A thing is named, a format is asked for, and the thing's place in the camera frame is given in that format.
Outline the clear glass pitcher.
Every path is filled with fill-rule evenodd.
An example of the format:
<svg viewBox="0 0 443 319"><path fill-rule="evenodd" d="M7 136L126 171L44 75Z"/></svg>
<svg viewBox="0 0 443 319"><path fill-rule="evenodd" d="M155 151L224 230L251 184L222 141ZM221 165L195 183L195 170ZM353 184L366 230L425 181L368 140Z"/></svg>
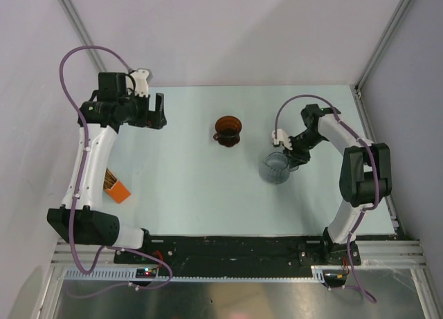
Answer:
<svg viewBox="0 0 443 319"><path fill-rule="evenodd" d="M290 174L298 168L298 166L292 166L290 159L282 152L273 152L260 163L259 175L267 183L280 185L286 182Z"/></svg>

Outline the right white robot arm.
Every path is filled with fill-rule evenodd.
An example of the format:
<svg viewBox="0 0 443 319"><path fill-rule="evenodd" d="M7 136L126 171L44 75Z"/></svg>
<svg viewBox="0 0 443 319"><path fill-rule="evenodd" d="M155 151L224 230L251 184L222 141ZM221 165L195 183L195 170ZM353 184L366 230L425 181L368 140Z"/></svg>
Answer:
<svg viewBox="0 0 443 319"><path fill-rule="evenodd" d="M320 108L309 104L301 116L305 130L290 136L284 130L273 133L273 144L283 146L291 169L305 165L310 151L319 143L331 143L343 160L338 180L342 202L335 218L323 231L317 246L300 249L302 264L339 265L349 256L347 247L354 243L356 230L365 214L374 210L380 200L392 191L390 149L385 143L374 143L358 135L339 116L334 107Z"/></svg>

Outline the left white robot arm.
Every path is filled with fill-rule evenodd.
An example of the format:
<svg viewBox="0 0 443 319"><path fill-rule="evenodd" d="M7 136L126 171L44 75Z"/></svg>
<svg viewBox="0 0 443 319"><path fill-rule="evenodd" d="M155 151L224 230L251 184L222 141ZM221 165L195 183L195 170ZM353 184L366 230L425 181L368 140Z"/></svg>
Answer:
<svg viewBox="0 0 443 319"><path fill-rule="evenodd" d="M111 148L120 126L162 129L167 121L164 95L156 94L149 109L149 69L129 73L101 72L92 99L80 107L80 137L69 188L59 208L51 208L47 221L65 242L129 248L139 263L148 262L153 245L140 228L126 226L102 209L103 185Z"/></svg>

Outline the amber glass coffee dripper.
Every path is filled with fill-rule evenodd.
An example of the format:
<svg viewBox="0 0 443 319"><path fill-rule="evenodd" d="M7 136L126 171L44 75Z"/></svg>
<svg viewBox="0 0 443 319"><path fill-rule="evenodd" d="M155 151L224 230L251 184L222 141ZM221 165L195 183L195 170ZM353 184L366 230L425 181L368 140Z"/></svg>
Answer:
<svg viewBox="0 0 443 319"><path fill-rule="evenodd" d="M221 146L231 148L240 142L241 121L235 116L222 116L215 123L213 139Z"/></svg>

